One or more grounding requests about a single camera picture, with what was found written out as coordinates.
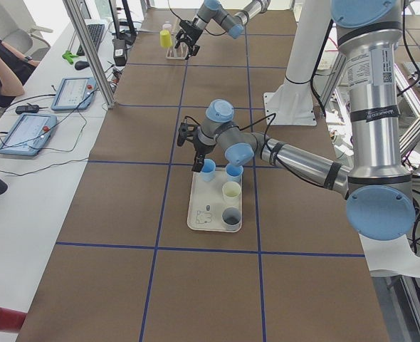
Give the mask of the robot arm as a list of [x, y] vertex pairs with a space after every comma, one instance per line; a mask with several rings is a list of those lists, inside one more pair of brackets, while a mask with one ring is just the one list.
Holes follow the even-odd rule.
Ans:
[[254, 0], [232, 15], [220, 1], [205, 0], [191, 21], [179, 20], [180, 30], [175, 37], [174, 47], [178, 48], [184, 43], [187, 46], [185, 59], [195, 56], [200, 49], [197, 41], [211, 21], [215, 21], [231, 38], [237, 39], [254, 16], [267, 12], [270, 3], [268, 0]]
[[[341, 194], [350, 225], [365, 237], [389, 241], [416, 220], [411, 173], [401, 163], [394, 48], [402, 34], [401, 1], [309, 1], [300, 19], [283, 84], [268, 93], [263, 119], [272, 135], [234, 122], [226, 100], [213, 100], [201, 123], [184, 120], [179, 145], [191, 143], [200, 171], [215, 147], [235, 166], [262, 160], [310, 185]], [[317, 120], [310, 87], [332, 29], [348, 70], [351, 167], [330, 158], [324, 120]]]

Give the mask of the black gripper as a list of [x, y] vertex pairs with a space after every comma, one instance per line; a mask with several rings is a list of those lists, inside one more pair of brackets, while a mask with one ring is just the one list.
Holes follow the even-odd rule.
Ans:
[[202, 30], [193, 22], [188, 20], [181, 20], [179, 22], [180, 30], [175, 37], [175, 48], [179, 48], [183, 43], [187, 45], [186, 60], [192, 56], [196, 56], [199, 52], [200, 46], [196, 44], [202, 35]]
[[212, 153], [216, 146], [216, 141], [205, 135], [201, 130], [197, 130], [194, 133], [193, 145], [196, 154], [191, 170], [193, 172], [201, 172], [205, 163], [205, 155]]

